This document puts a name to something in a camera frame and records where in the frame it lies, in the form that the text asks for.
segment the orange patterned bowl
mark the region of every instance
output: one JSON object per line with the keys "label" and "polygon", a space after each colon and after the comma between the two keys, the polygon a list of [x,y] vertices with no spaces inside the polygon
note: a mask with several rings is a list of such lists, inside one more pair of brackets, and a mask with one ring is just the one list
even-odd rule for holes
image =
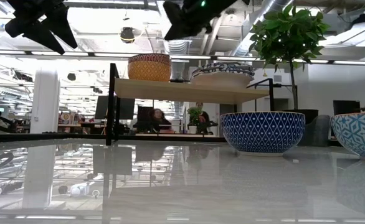
{"label": "orange patterned bowl", "polygon": [[170,81],[170,56],[139,54],[128,59],[128,77],[135,80]]}

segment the blue bowl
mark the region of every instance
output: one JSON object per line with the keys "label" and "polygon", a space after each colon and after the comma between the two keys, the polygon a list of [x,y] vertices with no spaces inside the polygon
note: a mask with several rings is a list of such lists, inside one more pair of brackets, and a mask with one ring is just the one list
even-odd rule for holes
{"label": "blue bowl", "polygon": [[305,131],[305,115],[292,112],[246,112],[221,116],[227,142],[254,156],[280,156],[296,146]]}
{"label": "blue bowl", "polygon": [[331,125],[340,144],[365,159],[365,113],[336,115]]}

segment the potted plant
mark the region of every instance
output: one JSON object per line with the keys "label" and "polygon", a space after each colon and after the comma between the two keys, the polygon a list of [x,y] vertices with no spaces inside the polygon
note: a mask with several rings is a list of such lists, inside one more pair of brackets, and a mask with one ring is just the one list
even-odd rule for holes
{"label": "potted plant", "polygon": [[198,107],[193,107],[188,109],[189,114],[189,124],[188,131],[190,134],[196,134],[197,126],[199,125],[199,115],[201,115],[202,110]]}
{"label": "potted plant", "polygon": [[311,63],[311,58],[321,55],[323,48],[318,45],[325,40],[324,33],[329,25],[322,22],[323,14],[312,16],[310,10],[296,12],[296,6],[288,5],[284,10],[272,11],[264,15],[265,20],[253,26],[253,44],[249,51],[255,49],[260,59],[268,64],[289,63],[292,81],[293,105],[298,109],[298,97],[293,71],[299,67],[296,59]]}

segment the glossy table surface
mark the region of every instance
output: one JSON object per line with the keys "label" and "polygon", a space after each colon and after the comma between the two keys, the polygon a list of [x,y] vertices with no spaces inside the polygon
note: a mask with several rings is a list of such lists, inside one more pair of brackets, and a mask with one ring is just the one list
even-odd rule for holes
{"label": "glossy table surface", "polygon": [[104,143],[1,143],[0,223],[365,223],[365,161],[342,147]]}

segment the green plant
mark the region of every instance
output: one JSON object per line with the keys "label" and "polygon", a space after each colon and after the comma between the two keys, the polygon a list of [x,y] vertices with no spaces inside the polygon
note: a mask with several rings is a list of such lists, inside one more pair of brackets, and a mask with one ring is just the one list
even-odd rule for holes
{"label": "green plant", "polygon": [[197,107],[189,108],[189,124],[188,126],[197,126],[199,125],[199,115],[201,115],[202,110]]}
{"label": "green plant", "polygon": [[260,59],[265,60],[264,68],[268,64],[289,63],[292,81],[294,109],[298,109],[297,89],[294,68],[299,67],[295,59],[302,59],[311,63],[311,58],[321,55],[320,40],[325,40],[324,33],[329,25],[322,22],[322,13],[311,16],[311,12],[302,9],[296,12],[296,6],[289,5],[284,10],[272,11],[264,15],[264,21],[253,26],[253,44],[249,51],[255,49]]}

